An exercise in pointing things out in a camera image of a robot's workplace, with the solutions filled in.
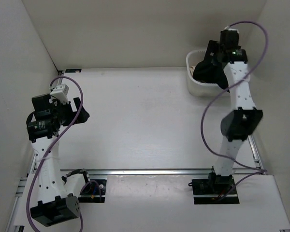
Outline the black trousers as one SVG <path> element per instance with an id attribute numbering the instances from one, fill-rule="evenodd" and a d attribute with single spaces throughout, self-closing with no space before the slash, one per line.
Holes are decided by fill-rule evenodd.
<path id="1" fill-rule="evenodd" d="M 206 65 L 204 61 L 199 62 L 193 73 L 193 79 L 202 83 L 217 84 L 221 89 L 229 87 L 223 67 Z"/>

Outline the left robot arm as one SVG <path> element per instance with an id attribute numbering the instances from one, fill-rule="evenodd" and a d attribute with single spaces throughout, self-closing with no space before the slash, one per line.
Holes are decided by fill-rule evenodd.
<path id="1" fill-rule="evenodd" d="M 89 113 L 83 108 L 83 97 L 74 98 L 76 111 L 66 95 L 44 94 L 32 98 L 34 111 L 27 119 L 27 132 L 37 170 L 29 187 L 26 214 L 31 228 L 34 222 L 50 227 L 81 216 L 78 197 L 91 190 L 87 171 L 76 169 L 62 176 L 59 168 L 59 140 L 67 130 L 85 123 Z"/>

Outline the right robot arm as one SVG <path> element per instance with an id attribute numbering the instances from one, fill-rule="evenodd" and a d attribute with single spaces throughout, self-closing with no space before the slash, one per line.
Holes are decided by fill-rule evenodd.
<path id="1" fill-rule="evenodd" d="M 219 158 L 207 181 L 208 189 L 219 193 L 232 184 L 238 152 L 261 121 L 263 112 L 256 108 L 250 94 L 247 55 L 239 46 L 237 30 L 225 29 L 218 42 L 210 41 L 204 61 L 209 66 L 211 79 L 221 88 L 225 87 L 231 99 L 231 111 L 220 124 L 223 140 Z"/>

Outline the beige trousers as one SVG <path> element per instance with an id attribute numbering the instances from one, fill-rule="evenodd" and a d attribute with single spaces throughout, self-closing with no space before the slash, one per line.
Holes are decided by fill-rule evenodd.
<path id="1" fill-rule="evenodd" d="M 195 68 L 196 68 L 196 66 L 190 66 L 189 67 L 189 71 L 190 71 L 191 75 L 193 75 Z"/>

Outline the white plastic laundry basket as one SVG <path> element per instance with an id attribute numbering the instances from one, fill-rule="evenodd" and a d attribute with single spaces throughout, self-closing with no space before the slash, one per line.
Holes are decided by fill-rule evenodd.
<path id="1" fill-rule="evenodd" d="M 186 69 L 187 88 L 193 96 L 213 97 L 229 86 L 222 65 L 207 59 L 205 48 L 187 54 Z"/>

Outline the dark blue label sticker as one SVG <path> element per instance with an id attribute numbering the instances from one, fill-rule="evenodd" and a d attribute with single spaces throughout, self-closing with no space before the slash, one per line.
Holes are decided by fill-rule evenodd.
<path id="1" fill-rule="evenodd" d="M 66 69 L 65 73 L 80 73 L 82 69 Z"/>

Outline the white front cover board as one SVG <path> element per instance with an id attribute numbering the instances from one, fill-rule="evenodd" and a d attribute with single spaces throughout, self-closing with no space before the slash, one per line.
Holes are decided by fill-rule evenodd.
<path id="1" fill-rule="evenodd" d="M 188 175 L 110 175 L 104 203 L 80 205 L 82 219 L 42 232 L 279 232 L 290 230 L 275 179 L 256 175 L 237 187 L 238 204 L 195 205 Z"/>

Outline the front aluminium rail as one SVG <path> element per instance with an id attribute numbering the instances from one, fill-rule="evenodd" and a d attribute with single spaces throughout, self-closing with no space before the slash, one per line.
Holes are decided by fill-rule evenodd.
<path id="1" fill-rule="evenodd" d="M 209 169 L 86 169 L 90 175 L 198 175 Z"/>

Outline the left aluminium rail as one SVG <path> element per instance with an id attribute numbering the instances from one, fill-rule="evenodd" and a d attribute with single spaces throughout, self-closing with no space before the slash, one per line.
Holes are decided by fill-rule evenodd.
<path id="1" fill-rule="evenodd" d="M 24 226 L 21 225 L 14 225 L 15 223 L 15 218 L 17 216 L 17 212 L 19 209 L 19 206 L 21 204 L 21 200 L 22 200 L 22 195 L 26 186 L 26 182 L 27 182 L 27 178 L 29 176 L 29 174 L 33 174 L 36 170 L 36 158 L 34 157 L 34 155 L 32 154 L 30 157 L 30 162 L 28 167 L 26 168 L 26 172 L 24 174 L 24 176 L 20 177 L 20 179 L 17 182 L 17 188 L 16 188 L 16 193 L 14 195 L 14 199 L 13 199 L 13 206 L 11 209 L 11 212 L 9 214 L 8 217 L 8 221 L 6 224 L 6 227 L 4 229 L 4 232 L 22 232 L 24 229 Z"/>

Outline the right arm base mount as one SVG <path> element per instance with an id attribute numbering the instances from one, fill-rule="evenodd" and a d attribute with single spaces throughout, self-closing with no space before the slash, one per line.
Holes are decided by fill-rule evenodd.
<path id="1" fill-rule="evenodd" d="M 194 204 L 239 204 L 234 178 L 210 172 L 206 179 L 192 179 Z"/>

